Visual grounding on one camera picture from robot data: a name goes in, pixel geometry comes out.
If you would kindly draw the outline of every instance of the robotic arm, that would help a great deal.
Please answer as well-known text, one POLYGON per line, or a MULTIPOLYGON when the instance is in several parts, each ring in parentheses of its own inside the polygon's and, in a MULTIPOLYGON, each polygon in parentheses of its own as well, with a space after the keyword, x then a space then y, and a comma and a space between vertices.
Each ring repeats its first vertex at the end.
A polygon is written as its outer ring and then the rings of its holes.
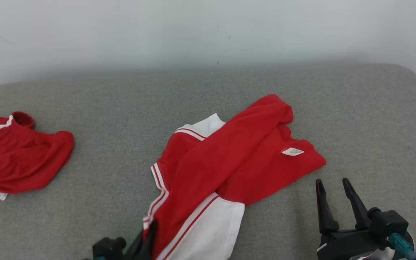
POLYGON ((142 231, 123 254, 126 240, 122 237, 110 239, 104 237, 92 247, 92 260, 152 260, 152 244, 157 231, 157 221, 150 224, 147 238, 143 241, 142 231))
POLYGON ((339 230, 328 206, 324 185, 316 181, 319 230, 319 260, 416 260, 413 239, 407 232, 409 223, 396 211, 367 211, 350 181, 343 179, 344 191, 351 201, 355 229, 339 230))

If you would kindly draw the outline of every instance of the gray couch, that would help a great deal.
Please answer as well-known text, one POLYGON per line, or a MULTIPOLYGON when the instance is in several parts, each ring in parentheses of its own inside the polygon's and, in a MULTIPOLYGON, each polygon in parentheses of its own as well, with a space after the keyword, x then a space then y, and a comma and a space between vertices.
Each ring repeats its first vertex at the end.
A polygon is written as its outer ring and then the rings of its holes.
POLYGON ((355 224, 347 177, 366 207, 407 219, 416 243, 416 75, 365 64, 0 86, 0 116, 24 111, 38 131, 75 136, 46 188, 0 202, 0 260, 79 260, 102 237, 132 241, 159 195, 150 166, 175 129, 215 112, 229 120, 270 93, 292 106, 292 136, 328 164, 246 208, 231 259, 316 259, 317 178, 342 229, 355 224))

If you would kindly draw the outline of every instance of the clothing label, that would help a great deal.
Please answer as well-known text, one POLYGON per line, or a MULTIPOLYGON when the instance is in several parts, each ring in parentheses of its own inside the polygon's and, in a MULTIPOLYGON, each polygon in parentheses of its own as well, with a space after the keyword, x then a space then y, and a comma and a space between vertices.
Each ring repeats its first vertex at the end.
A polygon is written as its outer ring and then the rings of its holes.
POLYGON ((322 248, 324 248, 327 245, 327 243, 321 245, 319 248, 317 248, 317 252, 319 252, 319 250, 321 250, 322 248))
POLYGON ((296 148, 290 147, 286 150, 283 150, 282 153, 284 155, 296 156, 296 155, 300 155, 300 154, 304 153, 304 151, 301 151, 301 150, 298 150, 296 148))

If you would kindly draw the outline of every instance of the white wall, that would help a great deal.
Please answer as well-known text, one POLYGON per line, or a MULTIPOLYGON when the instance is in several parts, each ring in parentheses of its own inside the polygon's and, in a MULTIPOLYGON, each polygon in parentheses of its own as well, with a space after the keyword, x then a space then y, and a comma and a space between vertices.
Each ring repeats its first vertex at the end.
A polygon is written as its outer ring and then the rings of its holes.
POLYGON ((340 61, 416 72, 416 1, 0 0, 0 84, 340 61))

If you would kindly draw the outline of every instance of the red and white shirt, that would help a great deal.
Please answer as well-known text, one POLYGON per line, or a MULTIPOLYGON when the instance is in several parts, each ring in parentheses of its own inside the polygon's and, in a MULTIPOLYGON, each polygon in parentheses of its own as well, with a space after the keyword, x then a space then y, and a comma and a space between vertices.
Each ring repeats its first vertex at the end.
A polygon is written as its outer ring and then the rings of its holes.
POLYGON ((0 117, 0 200, 44 188, 70 159, 71 133, 45 134, 33 130, 34 125, 23 112, 0 117))
POLYGON ((160 196, 144 230, 157 219, 157 260, 227 259, 244 207, 323 165, 306 140, 291 138, 289 105, 263 97, 227 123, 214 114, 178 128, 152 173, 160 196))

